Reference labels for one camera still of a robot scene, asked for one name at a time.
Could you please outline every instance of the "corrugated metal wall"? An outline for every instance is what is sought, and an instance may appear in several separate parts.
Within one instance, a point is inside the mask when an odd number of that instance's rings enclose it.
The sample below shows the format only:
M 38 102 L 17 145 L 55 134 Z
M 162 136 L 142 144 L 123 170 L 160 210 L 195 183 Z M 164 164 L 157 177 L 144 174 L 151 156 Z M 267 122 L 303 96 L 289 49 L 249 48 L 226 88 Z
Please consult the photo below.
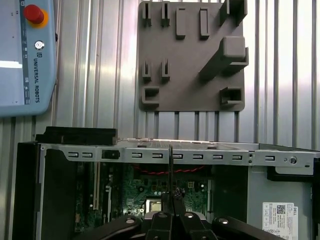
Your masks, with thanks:
M 135 94 L 139 0 L 54 4 L 59 41 L 52 104 L 42 116 L 0 119 L 0 239 L 10 235 L 5 224 L 12 222 L 10 171 L 17 143 L 33 140 L 46 126 L 118 128 L 120 137 L 320 150 L 316 0 L 248 0 L 243 22 L 250 62 L 244 70 L 246 106 L 236 113 L 140 111 Z

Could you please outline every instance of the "wall-mounted tool holder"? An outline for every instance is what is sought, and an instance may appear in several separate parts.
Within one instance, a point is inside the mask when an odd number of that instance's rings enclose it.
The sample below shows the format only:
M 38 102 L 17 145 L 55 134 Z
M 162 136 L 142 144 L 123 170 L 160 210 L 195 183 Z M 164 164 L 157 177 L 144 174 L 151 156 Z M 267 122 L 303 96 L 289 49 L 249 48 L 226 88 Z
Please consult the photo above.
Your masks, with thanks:
M 139 99 L 144 111 L 241 111 L 246 0 L 139 5 Z

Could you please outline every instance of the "motherboard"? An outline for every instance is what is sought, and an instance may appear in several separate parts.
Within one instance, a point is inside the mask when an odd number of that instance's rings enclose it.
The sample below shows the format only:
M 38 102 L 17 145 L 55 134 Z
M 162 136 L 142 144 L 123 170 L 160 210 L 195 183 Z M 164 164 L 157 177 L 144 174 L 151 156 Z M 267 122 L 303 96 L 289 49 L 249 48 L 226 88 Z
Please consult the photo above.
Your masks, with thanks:
M 97 228 L 123 215 L 143 218 L 161 211 L 161 195 L 168 191 L 164 164 L 79 162 L 77 165 L 75 233 Z M 207 215 L 210 202 L 208 169 L 183 166 L 175 169 L 173 189 L 184 192 L 189 212 Z

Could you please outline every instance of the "touchscreen display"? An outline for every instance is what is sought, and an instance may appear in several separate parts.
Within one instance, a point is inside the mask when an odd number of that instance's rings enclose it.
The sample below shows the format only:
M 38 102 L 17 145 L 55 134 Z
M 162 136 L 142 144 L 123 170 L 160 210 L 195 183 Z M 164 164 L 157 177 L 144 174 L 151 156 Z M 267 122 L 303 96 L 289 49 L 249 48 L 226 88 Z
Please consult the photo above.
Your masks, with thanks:
M 0 107 L 30 104 L 24 1 L 0 6 Z

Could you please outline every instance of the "barcode label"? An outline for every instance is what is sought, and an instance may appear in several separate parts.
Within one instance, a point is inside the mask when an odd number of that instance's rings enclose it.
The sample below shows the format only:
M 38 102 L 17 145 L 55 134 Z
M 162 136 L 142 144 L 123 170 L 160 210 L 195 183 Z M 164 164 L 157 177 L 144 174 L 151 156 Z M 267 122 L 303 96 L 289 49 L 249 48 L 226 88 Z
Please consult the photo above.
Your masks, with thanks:
M 264 202 L 262 229 L 286 240 L 298 240 L 298 207 L 291 202 Z
M 276 214 L 286 214 L 286 205 L 277 205 Z

